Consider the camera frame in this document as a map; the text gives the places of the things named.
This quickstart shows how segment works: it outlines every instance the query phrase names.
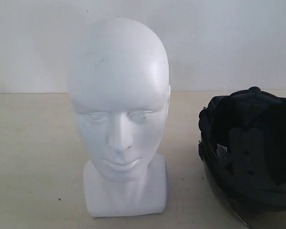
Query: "white wall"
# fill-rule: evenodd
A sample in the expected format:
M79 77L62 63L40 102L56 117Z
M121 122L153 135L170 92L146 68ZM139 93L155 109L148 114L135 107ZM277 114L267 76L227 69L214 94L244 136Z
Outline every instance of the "white wall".
M286 0L0 0L0 93L65 92L67 48L94 20L162 39L172 89L286 89Z

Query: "mannequin head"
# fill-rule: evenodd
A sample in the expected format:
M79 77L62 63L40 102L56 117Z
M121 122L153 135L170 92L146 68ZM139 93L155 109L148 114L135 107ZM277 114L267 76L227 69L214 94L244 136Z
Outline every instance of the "mannequin head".
M93 23L74 48L68 91L91 162L108 180L136 180L167 118L165 48L148 27L122 18Z

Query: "black helmet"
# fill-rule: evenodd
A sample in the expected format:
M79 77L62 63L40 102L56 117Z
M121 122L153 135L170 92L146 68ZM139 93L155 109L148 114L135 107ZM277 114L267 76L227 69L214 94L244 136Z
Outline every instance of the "black helmet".
M286 98L258 87L215 96L199 129L216 196L249 228L286 229Z

